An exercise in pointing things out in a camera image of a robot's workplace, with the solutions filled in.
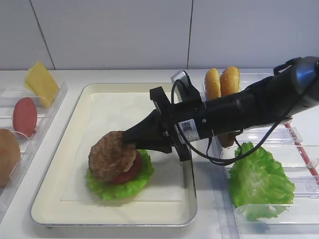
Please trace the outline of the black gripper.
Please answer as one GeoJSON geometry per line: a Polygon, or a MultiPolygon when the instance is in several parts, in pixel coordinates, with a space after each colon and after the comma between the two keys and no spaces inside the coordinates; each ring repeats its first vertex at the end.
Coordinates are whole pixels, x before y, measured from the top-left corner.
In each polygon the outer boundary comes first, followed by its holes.
{"type": "Polygon", "coordinates": [[[171,100],[168,100],[162,87],[157,87],[150,90],[150,99],[156,110],[124,131],[124,143],[134,143],[137,149],[163,153],[172,153],[174,146],[180,161],[191,160],[192,152],[211,162],[216,161],[190,144],[200,140],[200,123],[195,121],[195,116],[204,108],[200,93],[194,86],[173,86],[171,100]]]}

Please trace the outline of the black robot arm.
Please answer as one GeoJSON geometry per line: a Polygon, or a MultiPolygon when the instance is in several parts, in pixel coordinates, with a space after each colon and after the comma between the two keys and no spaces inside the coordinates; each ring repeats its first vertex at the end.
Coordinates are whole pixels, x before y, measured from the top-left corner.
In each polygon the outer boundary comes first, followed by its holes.
{"type": "Polygon", "coordinates": [[[181,161],[196,152],[193,141],[278,124],[319,103],[319,59],[314,56],[291,59],[274,69],[272,76],[244,90],[203,101],[185,71],[172,78],[171,96],[162,87],[150,90],[155,109],[140,123],[126,130],[123,143],[137,149],[171,153],[181,161]]]}

